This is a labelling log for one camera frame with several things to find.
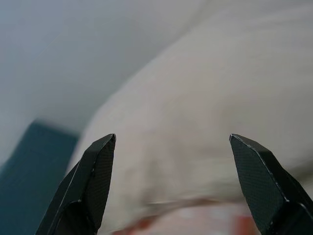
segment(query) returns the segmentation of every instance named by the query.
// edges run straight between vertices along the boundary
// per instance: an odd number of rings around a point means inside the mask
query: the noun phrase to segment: white fabric
[[[241,196],[230,133],[266,146],[291,173],[307,164],[312,12],[309,0],[212,1],[197,27],[99,109],[69,167],[116,133],[100,235],[171,203]]]

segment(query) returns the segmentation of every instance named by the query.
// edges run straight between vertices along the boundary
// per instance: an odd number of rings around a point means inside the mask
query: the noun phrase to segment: gray wall
[[[206,0],[2,0],[0,165],[36,118],[81,132]]]

